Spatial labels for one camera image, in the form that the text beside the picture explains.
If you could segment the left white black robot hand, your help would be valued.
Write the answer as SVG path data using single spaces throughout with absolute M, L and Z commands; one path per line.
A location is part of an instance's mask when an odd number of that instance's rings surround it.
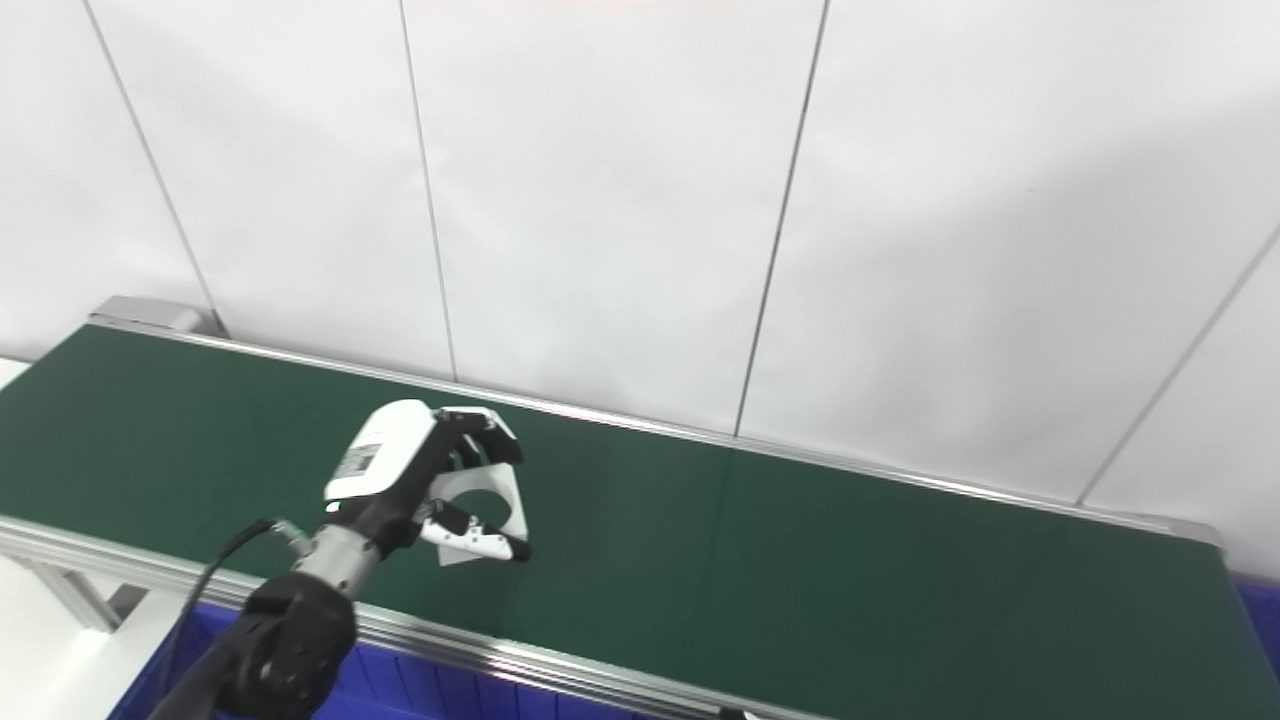
M 402 398 L 360 428 L 324 489 L 324 527 L 356 537 L 376 561 L 419 542 L 443 566 L 526 562 L 529 524 L 516 478 L 524 452 L 488 407 Z

